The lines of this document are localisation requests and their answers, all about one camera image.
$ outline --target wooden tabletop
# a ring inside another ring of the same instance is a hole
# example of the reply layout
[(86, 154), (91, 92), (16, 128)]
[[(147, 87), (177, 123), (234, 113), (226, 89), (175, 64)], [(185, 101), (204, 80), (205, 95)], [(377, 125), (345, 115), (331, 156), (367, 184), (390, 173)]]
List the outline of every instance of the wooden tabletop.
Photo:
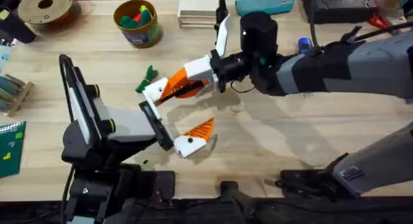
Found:
[[(112, 14), (124, 1), (81, 1), (88, 15), (71, 29), (39, 36), (28, 45), (18, 44), (3, 69), (35, 87), (13, 118), (0, 124), (26, 120), (21, 171), (0, 179), (0, 201), (61, 199), (70, 165), (61, 160), (63, 131), (69, 124), (59, 73), (58, 56), (72, 57), (87, 83), (98, 84), (103, 101), (113, 107), (138, 109), (143, 96), (135, 87), (146, 68), (153, 65), (162, 76), (172, 76), (184, 63), (208, 54), (214, 47), (212, 29), (179, 29), (178, 0), (153, 0), (164, 31), (155, 46), (138, 50), (117, 29)], [(239, 17), (234, 1), (227, 54), (240, 51)], [(279, 53), (292, 54), (310, 28), (296, 4), (293, 11), (275, 15)], [(317, 26), (319, 43), (338, 40), (354, 25)], [(361, 32), (373, 30), (365, 26)], [(250, 88), (249, 79), (235, 84)], [(201, 152), (188, 159), (157, 144), (128, 159), (145, 170), (174, 170), (177, 198), (213, 198), (223, 180), (236, 180), (251, 196), (280, 197), (273, 181), (280, 170), (321, 168), (344, 152), (357, 151), (413, 120), (413, 108), (396, 97), (374, 94), (300, 94), (269, 97), (253, 90), (237, 94), (208, 94), (198, 99), (174, 99), (159, 107), (172, 132), (184, 132), (216, 118), (214, 137)], [(392, 185), (369, 196), (413, 195), (413, 183)]]

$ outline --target black cable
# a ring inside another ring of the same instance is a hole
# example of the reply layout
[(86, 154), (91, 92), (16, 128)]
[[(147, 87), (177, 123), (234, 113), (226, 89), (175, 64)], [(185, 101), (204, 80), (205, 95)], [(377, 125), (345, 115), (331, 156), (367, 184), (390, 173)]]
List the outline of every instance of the black cable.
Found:
[(310, 0), (310, 15), (308, 17), (308, 22), (310, 23), (312, 44), (314, 45), (315, 48), (318, 48), (319, 45), (317, 41), (316, 28), (314, 26), (315, 8), (316, 8), (316, 0)]
[(56, 214), (56, 212), (52, 212), (51, 210), (48, 210), (42, 214), (40, 214), (39, 216), (36, 216), (34, 218), (30, 218), (30, 219), (26, 219), (26, 220), (10, 220), (10, 221), (0, 221), (0, 224), (29, 224), (29, 223), (34, 223), (36, 221), (41, 221), (41, 219), (47, 217), (47, 216), (52, 216)]
[(295, 205), (288, 202), (283, 201), (269, 201), (268, 203), (274, 203), (278, 205), (285, 205), (288, 207), (292, 207), (299, 210), (304, 210), (307, 212), (313, 213), (320, 213), (320, 214), (342, 214), (342, 213), (355, 213), (355, 212), (394, 212), (394, 211), (402, 211), (402, 210), (413, 210), (411, 206), (394, 206), (394, 207), (373, 207), (373, 208), (365, 208), (365, 209), (348, 209), (348, 210), (317, 210), (317, 209), (310, 209), (303, 207), (301, 205)]
[(75, 167), (72, 165), (70, 167), (69, 175), (67, 175), (65, 189), (63, 190), (63, 195), (62, 195), (62, 203), (60, 205), (61, 224), (66, 224), (65, 208), (66, 208), (67, 194), (69, 191), (70, 182), (72, 181), (74, 172), (75, 172)]
[(256, 89), (255, 86), (254, 86), (253, 88), (248, 89), (248, 90), (244, 90), (244, 91), (236, 90), (236, 89), (234, 88), (234, 81), (231, 81), (230, 87), (232, 88), (232, 90), (236, 91), (237, 93), (241, 93), (241, 94), (242, 94), (242, 93), (251, 92), (251, 91), (253, 91), (254, 89)]
[[(70, 58), (68, 58), (65, 55), (60, 55), (59, 56), (59, 65), (60, 65), (60, 74), (62, 77), (63, 81), (63, 87), (65, 89), (65, 96), (66, 96), (66, 102), (67, 102), (67, 109), (69, 111), (69, 117), (70, 117), (70, 122), (74, 121), (73, 118), (73, 112), (72, 112), (72, 106), (70, 105), (70, 96), (69, 96), (69, 90), (67, 87), (67, 82), (66, 82), (66, 74), (65, 74), (65, 69), (68, 66), (73, 66)], [(70, 167), (69, 175), (67, 176), (67, 180), (65, 183), (65, 189), (63, 190), (63, 195), (62, 195), (62, 203), (60, 206), (60, 220), (61, 224), (66, 224), (66, 217), (65, 217), (65, 208), (66, 208), (66, 201), (67, 201), (67, 194), (69, 191), (69, 186), (70, 182), (72, 181), (73, 175), (74, 175), (75, 168), (72, 165)]]
[(399, 30), (401, 28), (408, 28), (408, 27), (413, 27), (413, 21), (408, 21), (406, 23), (401, 23), (401, 24), (398, 24), (398, 25), (389, 26), (389, 27), (386, 27), (386, 28), (382, 28), (382, 29), (367, 33), (367, 34), (360, 35), (360, 36), (356, 37), (354, 39), (354, 41), (364, 40), (364, 39), (367, 39), (367, 38), (370, 38), (370, 37), (378, 36), (380, 34), (389, 33), (393, 30)]
[(136, 219), (135, 219), (135, 224), (137, 224), (137, 221), (139, 221), (139, 219), (141, 218), (141, 216), (143, 215), (145, 209), (147, 208), (147, 206), (149, 205), (150, 201), (148, 201), (144, 207), (142, 207), (142, 211), (137, 215)]
[(208, 203), (215, 202), (215, 201), (219, 200), (220, 198), (221, 198), (221, 197), (217, 197), (217, 198), (213, 198), (213, 199), (208, 199), (208, 200), (206, 200), (206, 201), (198, 202), (198, 203), (191, 204), (191, 205), (185, 205), (185, 206), (183, 206), (183, 207), (157, 208), (157, 207), (150, 207), (150, 206), (147, 205), (146, 208), (152, 209), (152, 210), (156, 210), (156, 211), (177, 210), (177, 209), (179, 209), (179, 210), (182, 210), (182, 209), (190, 209), (190, 208), (194, 208), (194, 207), (197, 207), (197, 206), (200, 206), (200, 205), (205, 205), (205, 204), (208, 204)]

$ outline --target red scissors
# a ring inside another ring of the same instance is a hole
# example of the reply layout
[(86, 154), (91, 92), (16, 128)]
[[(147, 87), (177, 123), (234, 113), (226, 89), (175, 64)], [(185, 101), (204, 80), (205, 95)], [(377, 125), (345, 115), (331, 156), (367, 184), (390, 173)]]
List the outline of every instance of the red scissors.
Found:
[[(387, 28), (389, 26), (392, 26), (392, 23), (390, 21), (378, 14), (373, 14), (373, 16), (368, 20), (368, 23), (377, 28)], [(396, 36), (400, 34), (400, 32), (398, 30), (393, 30), (390, 32), (390, 34)]]

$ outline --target green toy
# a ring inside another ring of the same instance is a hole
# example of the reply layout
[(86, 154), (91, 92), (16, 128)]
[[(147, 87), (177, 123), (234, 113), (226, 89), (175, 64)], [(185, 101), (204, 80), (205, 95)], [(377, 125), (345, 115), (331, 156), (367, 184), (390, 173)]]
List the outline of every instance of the green toy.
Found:
[(157, 70), (154, 70), (154, 67), (152, 65), (150, 65), (148, 67), (148, 70), (146, 70), (146, 76), (145, 78), (142, 80), (142, 82), (137, 86), (137, 88), (135, 89), (135, 91), (137, 93), (142, 93), (144, 91), (144, 89), (146, 88), (146, 86), (148, 86), (150, 84), (150, 82), (155, 79), (155, 77), (157, 76)]
[(142, 18), (141, 18), (141, 26), (145, 26), (146, 24), (148, 24), (150, 22), (150, 20), (152, 19), (151, 14), (149, 12), (149, 10), (143, 10), (141, 12), (142, 14)]
[(139, 28), (139, 24), (127, 15), (124, 15), (121, 18), (121, 23), (119, 25), (123, 28)]
[(150, 13), (149, 9), (145, 6), (142, 5), (141, 8), (139, 9), (139, 13), (141, 14), (141, 23), (139, 24), (135, 19), (132, 19), (131, 17), (124, 15), (121, 18), (120, 26), (123, 28), (139, 28), (142, 26), (145, 26), (152, 20), (152, 14)]

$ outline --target orange plastic part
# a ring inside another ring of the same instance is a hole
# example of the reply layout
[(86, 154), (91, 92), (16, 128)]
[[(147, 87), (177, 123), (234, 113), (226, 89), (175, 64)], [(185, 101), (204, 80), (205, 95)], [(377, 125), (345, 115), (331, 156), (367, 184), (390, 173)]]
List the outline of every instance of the orange plastic part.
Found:
[[(174, 76), (172, 76), (172, 78), (170, 78), (168, 80), (168, 83), (166, 84), (165, 89), (162, 92), (162, 96), (161, 99), (165, 98), (166, 96), (170, 95), (171, 93), (175, 92), (176, 90), (179, 90), (180, 88), (186, 86), (186, 85), (190, 85), (191, 83), (193, 83), (195, 81), (191, 81), (187, 78), (186, 76), (186, 70), (185, 68), (182, 68), (181, 70), (179, 70)], [(177, 98), (188, 98), (188, 97), (193, 97), (195, 96), (200, 90), (202, 89), (202, 87), (200, 88), (196, 88), (193, 89), (189, 92), (187, 92), (186, 94), (180, 95)]]
[(193, 128), (192, 130), (183, 134), (184, 136), (191, 136), (191, 137), (201, 137), (208, 141), (212, 130), (214, 129), (214, 118), (205, 121), (204, 123), (200, 124), (199, 126)]

